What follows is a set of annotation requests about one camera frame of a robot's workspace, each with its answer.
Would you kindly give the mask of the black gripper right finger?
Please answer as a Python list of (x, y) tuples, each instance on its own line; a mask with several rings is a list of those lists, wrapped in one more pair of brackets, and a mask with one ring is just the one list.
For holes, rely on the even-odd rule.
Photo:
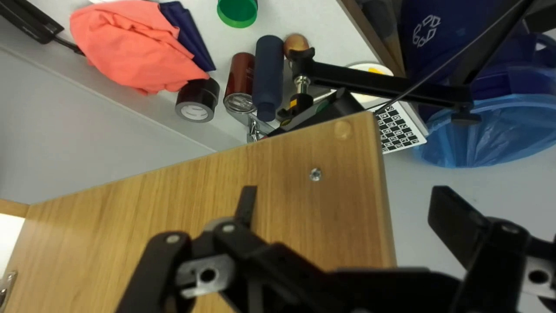
[(515, 313), (529, 235), (486, 218), (447, 186), (434, 186), (427, 223), (465, 270), (449, 313)]

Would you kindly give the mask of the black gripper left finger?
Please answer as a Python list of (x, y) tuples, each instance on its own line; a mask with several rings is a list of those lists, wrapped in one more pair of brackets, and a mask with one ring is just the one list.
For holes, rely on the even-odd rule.
[(199, 237), (162, 232), (149, 239), (116, 313), (190, 313), (199, 296), (218, 294), (234, 313), (255, 313), (256, 292), (241, 275), (239, 256), (225, 247), (223, 230), (246, 230), (256, 188), (242, 186), (230, 218), (206, 225)]

